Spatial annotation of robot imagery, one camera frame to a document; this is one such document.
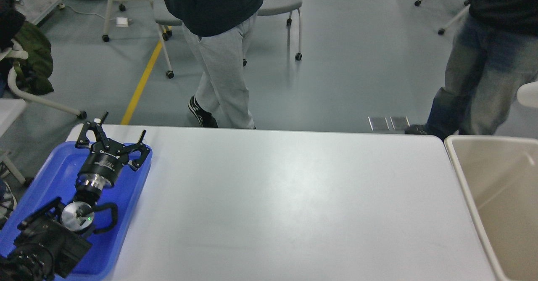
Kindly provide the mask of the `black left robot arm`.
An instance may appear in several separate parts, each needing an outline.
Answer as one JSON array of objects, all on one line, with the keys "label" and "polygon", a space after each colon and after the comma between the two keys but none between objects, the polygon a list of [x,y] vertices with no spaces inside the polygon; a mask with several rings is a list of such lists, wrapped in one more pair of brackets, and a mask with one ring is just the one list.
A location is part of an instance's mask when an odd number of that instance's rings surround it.
[{"label": "black left robot arm", "polygon": [[2,281],[99,281],[109,273],[150,168],[136,143],[107,137],[104,119],[86,121],[62,143],[1,231]]}]

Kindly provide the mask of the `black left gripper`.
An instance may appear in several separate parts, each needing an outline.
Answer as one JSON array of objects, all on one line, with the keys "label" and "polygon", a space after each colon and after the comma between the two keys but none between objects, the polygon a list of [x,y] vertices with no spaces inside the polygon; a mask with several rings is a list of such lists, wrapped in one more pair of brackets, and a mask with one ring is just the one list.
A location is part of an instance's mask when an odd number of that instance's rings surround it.
[{"label": "black left gripper", "polygon": [[[93,186],[98,189],[113,188],[125,165],[137,171],[150,154],[150,147],[143,140],[146,130],[142,130],[139,140],[131,145],[115,146],[110,148],[109,138],[106,136],[102,124],[109,115],[105,111],[101,118],[86,121],[75,142],[75,148],[89,149],[90,154],[83,163],[76,179],[76,186]],[[95,142],[90,144],[88,131],[92,131]],[[132,153],[139,153],[138,158],[130,159]]]}]

